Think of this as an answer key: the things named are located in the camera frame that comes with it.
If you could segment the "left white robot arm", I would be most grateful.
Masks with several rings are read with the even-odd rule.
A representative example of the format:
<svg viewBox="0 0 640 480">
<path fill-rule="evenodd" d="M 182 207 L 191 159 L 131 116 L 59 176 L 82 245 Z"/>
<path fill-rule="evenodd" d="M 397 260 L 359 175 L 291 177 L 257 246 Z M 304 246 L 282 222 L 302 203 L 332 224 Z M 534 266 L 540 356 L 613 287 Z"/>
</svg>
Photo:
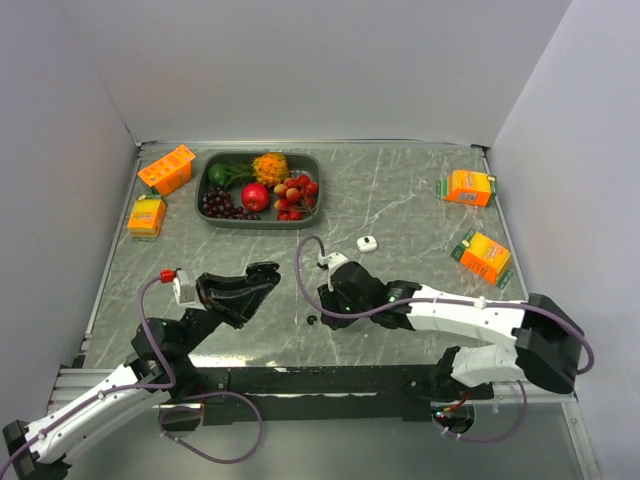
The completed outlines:
<svg viewBox="0 0 640 480">
<path fill-rule="evenodd" d="M 197 399 L 200 375 L 190 353 L 221 325 L 243 328 L 280 282 L 278 269 L 260 262 L 241 276 L 197 278 L 168 269 L 147 281 L 140 299 L 151 286 L 170 284 L 183 316 L 150 318 L 140 309 L 134 352 L 109 376 L 52 414 L 3 428 L 9 457 L 1 470 L 20 479 L 63 479 L 77 456 L 146 410 Z"/>
</svg>

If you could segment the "white earbud charging case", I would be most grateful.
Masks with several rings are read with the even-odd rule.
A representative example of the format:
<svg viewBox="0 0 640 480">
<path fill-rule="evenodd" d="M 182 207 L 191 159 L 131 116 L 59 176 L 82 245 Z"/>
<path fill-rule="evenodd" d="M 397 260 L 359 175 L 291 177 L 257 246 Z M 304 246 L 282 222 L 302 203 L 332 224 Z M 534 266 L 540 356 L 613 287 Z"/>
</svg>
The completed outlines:
<svg viewBox="0 0 640 480">
<path fill-rule="evenodd" d="M 356 241 L 356 246 L 361 253 L 371 253 L 378 248 L 378 242 L 373 236 L 363 236 Z"/>
</svg>

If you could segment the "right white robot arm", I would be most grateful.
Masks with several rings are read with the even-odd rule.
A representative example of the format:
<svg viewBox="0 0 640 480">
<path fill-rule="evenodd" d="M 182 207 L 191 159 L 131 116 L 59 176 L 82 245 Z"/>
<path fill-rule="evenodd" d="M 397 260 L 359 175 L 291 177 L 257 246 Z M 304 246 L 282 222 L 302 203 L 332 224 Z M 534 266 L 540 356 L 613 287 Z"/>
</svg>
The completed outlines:
<svg viewBox="0 0 640 480">
<path fill-rule="evenodd" d="M 434 331 L 481 341 L 454 346 L 438 363 L 435 383 L 448 398 L 495 382 L 527 381 L 555 394 L 574 390 L 584 333 L 548 296 L 487 300 L 396 280 L 384 283 L 341 254 L 321 258 L 321 321 L 333 330 L 361 318 L 386 329 Z"/>
</svg>

